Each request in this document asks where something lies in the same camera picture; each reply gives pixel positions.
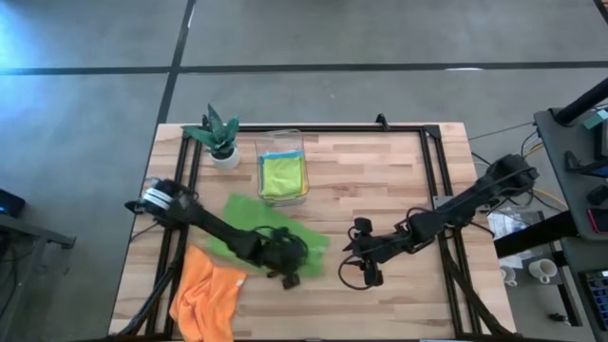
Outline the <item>snake plant in white pot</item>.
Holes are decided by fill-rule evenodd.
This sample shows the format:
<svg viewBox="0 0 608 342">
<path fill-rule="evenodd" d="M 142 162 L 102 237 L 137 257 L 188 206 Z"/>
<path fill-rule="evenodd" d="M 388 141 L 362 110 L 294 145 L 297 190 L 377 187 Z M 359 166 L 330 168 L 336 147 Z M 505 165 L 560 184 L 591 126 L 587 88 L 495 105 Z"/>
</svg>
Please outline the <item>snake plant in white pot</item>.
<svg viewBox="0 0 608 342">
<path fill-rule="evenodd" d="M 215 167 L 232 169 L 238 165 L 236 137 L 239 131 L 239 117 L 233 117 L 225 123 L 212 105 L 208 104 L 202 126 L 187 125 L 182 127 L 182 131 L 186 136 L 206 147 Z"/>
</svg>

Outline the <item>teal microfiber towel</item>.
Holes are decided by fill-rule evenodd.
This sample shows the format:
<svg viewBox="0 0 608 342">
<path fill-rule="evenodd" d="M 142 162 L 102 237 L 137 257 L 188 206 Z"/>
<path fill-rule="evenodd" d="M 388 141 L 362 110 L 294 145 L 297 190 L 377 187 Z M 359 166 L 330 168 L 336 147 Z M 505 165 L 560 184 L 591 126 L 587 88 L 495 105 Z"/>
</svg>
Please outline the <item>teal microfiber towel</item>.
<svg viewBox="0 0 608 342">
<path fill-rule="evenodd" d="M 261 155 L 258 155 L 258 159 L 260 162 L 264 162 L 266 160 L 277 160 L 277 159 L 293 159 L 293 158 L 304 158 L 305 154 L 302 150 L 292 150 L 286 152 L 267 152 Z"/>
</svg>

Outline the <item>phone with red case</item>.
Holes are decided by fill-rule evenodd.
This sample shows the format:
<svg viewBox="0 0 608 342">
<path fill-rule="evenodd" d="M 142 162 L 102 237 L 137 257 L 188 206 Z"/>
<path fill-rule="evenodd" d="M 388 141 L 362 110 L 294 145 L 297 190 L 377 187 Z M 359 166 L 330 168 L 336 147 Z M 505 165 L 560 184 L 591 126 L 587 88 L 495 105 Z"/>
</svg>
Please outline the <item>phone with red case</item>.
<svg viewBox="0 0 608 342">
<path fill-rule="evenodd" d="M 587 215 L 593 231 L 599 235 L 608 235 L 608 209 L 591 208 Z"/>
</svg>

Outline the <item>black round pole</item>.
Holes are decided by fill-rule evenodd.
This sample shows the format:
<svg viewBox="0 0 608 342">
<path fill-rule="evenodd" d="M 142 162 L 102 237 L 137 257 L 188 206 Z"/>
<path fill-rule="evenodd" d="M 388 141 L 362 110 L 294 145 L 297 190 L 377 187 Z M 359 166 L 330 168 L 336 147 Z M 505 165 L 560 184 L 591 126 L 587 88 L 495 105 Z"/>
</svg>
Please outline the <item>black round pole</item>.
<svg viewBox="0 0 608 342">
<path fill-rule="evenodd" d="M 606 98 L 608 98 L 608 77 L 557 112 L 554 121 L 568 125 Z"/>
</svg>

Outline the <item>white papers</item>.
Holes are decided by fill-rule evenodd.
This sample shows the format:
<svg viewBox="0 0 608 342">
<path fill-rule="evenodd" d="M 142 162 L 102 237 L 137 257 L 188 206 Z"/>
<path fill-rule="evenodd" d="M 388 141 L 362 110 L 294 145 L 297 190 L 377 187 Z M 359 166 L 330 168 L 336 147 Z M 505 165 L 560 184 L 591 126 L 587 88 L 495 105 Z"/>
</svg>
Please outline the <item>white papers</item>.
<svg viewBox="0 0 608 342">
<path fill-rule="evenodd" d="M 495 235 L 494 239 L 522 231 L 529 225 L 520 214 L 511 212 L 494 212 L 487 217 L 487 220 L 491 232 Z M 512 269 L 522 269 L 525 260 L 540 257 L 542 253 L 542 247 L 534 247 L 512 256 L 500 257 L 499 263 Z"/>
</svg>

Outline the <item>backlit black keyboard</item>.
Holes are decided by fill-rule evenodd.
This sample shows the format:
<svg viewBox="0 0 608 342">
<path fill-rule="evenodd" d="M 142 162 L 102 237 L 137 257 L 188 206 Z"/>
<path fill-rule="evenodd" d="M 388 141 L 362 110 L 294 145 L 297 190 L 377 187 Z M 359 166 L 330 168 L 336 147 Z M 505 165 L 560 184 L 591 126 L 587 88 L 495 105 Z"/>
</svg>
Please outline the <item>backlit black keyboard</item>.
<svg viewBox="0 0 608 342">
<path fill-rule="evenodd" d="M 608 331 L 608 270 L 582 274 L 599 327 Z"/>
</svg>

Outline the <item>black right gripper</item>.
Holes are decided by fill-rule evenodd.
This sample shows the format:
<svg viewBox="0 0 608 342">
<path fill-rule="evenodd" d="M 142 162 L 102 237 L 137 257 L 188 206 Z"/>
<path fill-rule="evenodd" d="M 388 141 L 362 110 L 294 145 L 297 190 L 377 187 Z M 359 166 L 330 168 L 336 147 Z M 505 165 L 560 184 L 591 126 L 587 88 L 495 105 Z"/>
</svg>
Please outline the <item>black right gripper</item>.
<svg viewBox="0 0 608 342">
<path fill-rule="evenodd" d="M 371 220 L 356 218 L 352 227 L 352 241 L 342 249 L 343 252 L 352 252 L 349 264 L 368 269 L 403 252 L 414 254 L 417 239 L 409 229 L 409 221 L 404 219 L 396 223 L 394 228 L 393 233 L 374 236 Z"/>
</svg>

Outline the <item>black device box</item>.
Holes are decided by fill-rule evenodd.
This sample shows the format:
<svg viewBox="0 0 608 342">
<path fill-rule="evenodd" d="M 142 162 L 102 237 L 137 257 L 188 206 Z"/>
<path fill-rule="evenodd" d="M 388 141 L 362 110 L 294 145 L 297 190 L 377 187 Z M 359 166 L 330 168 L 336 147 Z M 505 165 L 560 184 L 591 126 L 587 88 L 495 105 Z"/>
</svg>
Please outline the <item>black device box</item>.
<svg viewBox="0 0 608 342">
<path fill-rule="evenodd" d="M 18 218 L 26 206 L 26 201 L 12 193 L 0 189 L 0 215 Z"/>
</svg>

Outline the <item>black aluminium table frame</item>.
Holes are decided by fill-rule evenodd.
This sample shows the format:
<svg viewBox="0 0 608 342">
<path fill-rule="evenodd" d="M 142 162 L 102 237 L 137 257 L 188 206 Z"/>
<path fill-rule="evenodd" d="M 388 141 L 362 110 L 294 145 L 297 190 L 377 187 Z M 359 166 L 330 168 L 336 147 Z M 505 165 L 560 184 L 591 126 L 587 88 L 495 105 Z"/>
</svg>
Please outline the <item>black aluminium table frame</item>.
<svg viewBox="0 0 608 342">
<path fill-rule="evenodd" d="M 182 137 L 182 125 L 160 124 L 151 146 L 145 176 L 174 178 L 194 186 L 205 209 L 221 214 L 231 193 L 257 198 L 255 137 L 261 132 L 303 132 L 311 184 L 303 204 L 277 210 L 326 235 L 323 276 L 302 280 L 282 290 L 280 280 L 248 276 L 239 292 L 233 331 L 236 341 L 413 341 L 452 339 L 456 333 L 490 330 L 454 281 L 446 285 L 440 247 L 448 247 L 465 265 L 475 292 L 497 320 L 514 332 L 515 325 L 499 261 L 489 233 L 471 226 L 458 237 L 433 242 L 415 255 L 403 253 L 382 266 L 385 284 L 356 291 L 336 272 L 346 257 L 346 232 L 355 217 L 372 220 L 373 232 L 387 233 L 411 206 L 430 207 L 433 197 L 463 192 L 478 178 L 463 123 L 278 123 L 243 124 L 237 135 L 237 168 L 218 171 L 198 142 Z M 127 324 L 150 295 L 157 271 L 173 259 L 178 242 L 203 247 L 206 235 L 191 228 L 161 233 L 161 228 L 129 244 L 122 280 L 102 341 L 178 341 L 177 325 L 168 316 L 172 288 L 161 295 L 155 321 L 131 336 L 113 336 Z"/>
</svg>

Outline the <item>clear plastic bin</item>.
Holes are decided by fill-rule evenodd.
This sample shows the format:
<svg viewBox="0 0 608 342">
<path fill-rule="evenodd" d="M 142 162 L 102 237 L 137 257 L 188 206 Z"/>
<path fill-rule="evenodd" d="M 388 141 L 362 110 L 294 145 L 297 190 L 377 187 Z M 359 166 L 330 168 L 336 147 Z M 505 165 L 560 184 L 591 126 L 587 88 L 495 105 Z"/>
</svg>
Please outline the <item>clear plastic bin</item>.
<svg viewBox="0 0 608 342">
<path fill-rule="evenodd" d="M 260 166 L 258 155 L 267 153 L 267 152 L 286 152 L 292 150 L 302 150 L 306 153 L 303 141 L 302 132 L 296 129 L 285 129 L 285 130 L 276 130 L 276 131 L 268 131 L 264 132 L 256 138 L 255 141 L 256 146 L 256 161 L 257 161 L 257 195 L 259 198 L 265 202 L 269 206 L 289 206 L 289 205 L 298 205 L 302 204 L 307 195 L 299 196 L 299 197 L 284 197 L 284 198 L 263 198 L 259 194 L 260 189 Z"/>
</svg>

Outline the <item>small teal box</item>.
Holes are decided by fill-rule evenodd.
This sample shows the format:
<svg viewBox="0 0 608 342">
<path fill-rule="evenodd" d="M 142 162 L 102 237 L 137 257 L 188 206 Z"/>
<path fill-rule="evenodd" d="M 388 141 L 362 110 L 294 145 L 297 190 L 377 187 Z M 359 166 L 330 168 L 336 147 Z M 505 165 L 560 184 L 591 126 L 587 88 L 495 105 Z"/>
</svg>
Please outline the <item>small teal box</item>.
<svg viewBox="0 0 608 342">
<path fill-rule="evenodd" d="M 591 130 L 608 120 L 608 111 L 606 109 L 592 110 L 588 113 L 587 117 L 583 120 L 582 125 Z"/>
</svg>

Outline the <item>black computer mouse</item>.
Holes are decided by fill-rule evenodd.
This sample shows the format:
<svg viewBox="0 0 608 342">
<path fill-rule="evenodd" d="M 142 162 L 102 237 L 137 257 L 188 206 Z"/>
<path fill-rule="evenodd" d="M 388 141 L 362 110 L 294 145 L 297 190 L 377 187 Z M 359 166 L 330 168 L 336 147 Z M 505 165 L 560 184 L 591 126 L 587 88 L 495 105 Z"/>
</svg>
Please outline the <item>black computer mouse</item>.
<svg viewBox="0 0 608 342">
<path fill-rule="evenodd" d="M 594 188 L 586 195 L 586 199 L 592 205 L 602 205 L 608 200 L 608 185 L 600 185 Z"/>
</svg>

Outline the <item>dark grey side desk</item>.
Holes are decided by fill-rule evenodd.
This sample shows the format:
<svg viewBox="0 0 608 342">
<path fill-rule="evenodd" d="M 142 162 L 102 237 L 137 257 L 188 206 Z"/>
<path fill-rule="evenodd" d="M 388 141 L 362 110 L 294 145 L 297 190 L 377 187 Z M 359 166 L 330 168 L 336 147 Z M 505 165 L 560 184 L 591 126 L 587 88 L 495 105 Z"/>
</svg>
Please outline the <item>dark grey side desk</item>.
<svg viewBox="0 0 608 342">
<path fill-rule="evenodd" d="M 596 342 L 608 342 L 608 328 L 600 326 L 595 314 L 597 307 L 588 294 L 584 282 L 586 273 L 608 271 L 608 233 L 597 233 L 588 216 L 593 206 L 586 199 L 588 193 L 600 185 L 608 185 L 607 179 L 586 176 L 566 169 L 565 154 L 570 151 L 581 162 L 588 163 L 594 157 L 592 134 L 582 125 L 562 126 L 554 121 L 548 111 L 534 115 L 536 126 L 544 144 L 544 150 L 552 164 L 563 197 L 568 204 L 566 216 L 571 218 L 578 234 L 563 237 L 560 244 L 579 292 L 584 312 Z"/>
</svg>

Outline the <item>dark metal cart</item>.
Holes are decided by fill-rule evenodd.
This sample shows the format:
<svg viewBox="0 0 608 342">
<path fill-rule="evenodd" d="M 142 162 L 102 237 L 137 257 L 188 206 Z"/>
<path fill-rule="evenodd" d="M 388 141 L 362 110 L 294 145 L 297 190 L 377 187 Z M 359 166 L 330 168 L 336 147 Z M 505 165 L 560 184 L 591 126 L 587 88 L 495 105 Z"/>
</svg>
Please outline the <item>dark metal cart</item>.
<svg viewBox="0 0 608 342">
<path fill-rule="evenodd" d="M 29 224 L 0 213 L 0 342 L 8 342 L 15 317 L 34 272 L 38 269 L 49 243 L 72 249 L 76 237 Z"/>
</svg>

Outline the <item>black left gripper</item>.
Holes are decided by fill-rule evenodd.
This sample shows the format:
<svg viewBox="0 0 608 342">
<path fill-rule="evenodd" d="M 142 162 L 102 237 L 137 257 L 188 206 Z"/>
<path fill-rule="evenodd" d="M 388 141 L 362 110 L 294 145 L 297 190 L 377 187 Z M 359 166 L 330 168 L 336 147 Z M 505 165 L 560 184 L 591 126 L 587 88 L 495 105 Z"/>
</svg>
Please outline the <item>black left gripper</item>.
<svg viewBox="0 0 608 342">
<path fill-rule="evenodd" d="M 300 237 L 291 234 L 289 230 L 272 230 L 268 236 L 259 234 L 261 241 L 258 253 L 258 264 L 282 275 L 308 275 L 310 267 L 308 259 L 309 248 Z M 304 256 L 298 260 L 298 246 Z"/>
</svg>

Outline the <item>orange microfiber towel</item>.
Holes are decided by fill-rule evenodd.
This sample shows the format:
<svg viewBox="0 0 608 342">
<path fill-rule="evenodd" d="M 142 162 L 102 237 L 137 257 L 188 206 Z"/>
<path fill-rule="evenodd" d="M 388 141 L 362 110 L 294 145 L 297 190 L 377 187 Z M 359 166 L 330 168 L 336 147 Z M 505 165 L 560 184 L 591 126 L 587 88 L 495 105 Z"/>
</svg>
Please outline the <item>orange microfiber towel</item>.
<svg viewBox="0 0 608 342">
<path fill-rule="evenodd" d="M 234 342 L 232 318 L 246 278 L 240 270 L 215 265 L 197 246 L 186 248 L 169 309 L 185 342 Z"/>
</svg>

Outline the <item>green microfiber towel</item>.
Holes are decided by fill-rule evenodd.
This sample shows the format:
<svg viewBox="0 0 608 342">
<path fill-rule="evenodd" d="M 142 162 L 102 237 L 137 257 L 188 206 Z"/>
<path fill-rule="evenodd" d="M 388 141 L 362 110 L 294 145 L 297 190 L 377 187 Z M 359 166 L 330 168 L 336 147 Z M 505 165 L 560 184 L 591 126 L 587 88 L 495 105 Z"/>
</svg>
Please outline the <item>green microfiber towel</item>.
<svg viewBox="0 0 608 342">
<path fill-rule="evenodd" d="M 263 198 L 301 196 L 300 158 L 266 160 L 259 166 L 259 194 Z"/>
<path fill-rule="evenodd" d="M 287 227 L 292 234 L 299 236 L 308 246 L 309 253 L 306 261 L 298 270 L 299 275 L 320 277 L 325 274 L 324 254 L 330 245 L 330 240 L 302 222 L 290 218 L 261 201 L 237 194 L 229 196 L 223 209 L 223 220 L 243 231 L 252 231 L 258 226 Z M 216 237 L 208 237 L 203 244 L 203 249 L 215 257 L 237 265 L 249 274 L 263 275 L 269 272 L 267 268 L 256 267 L 240 260 L 224 242 Z"/>
</svg>

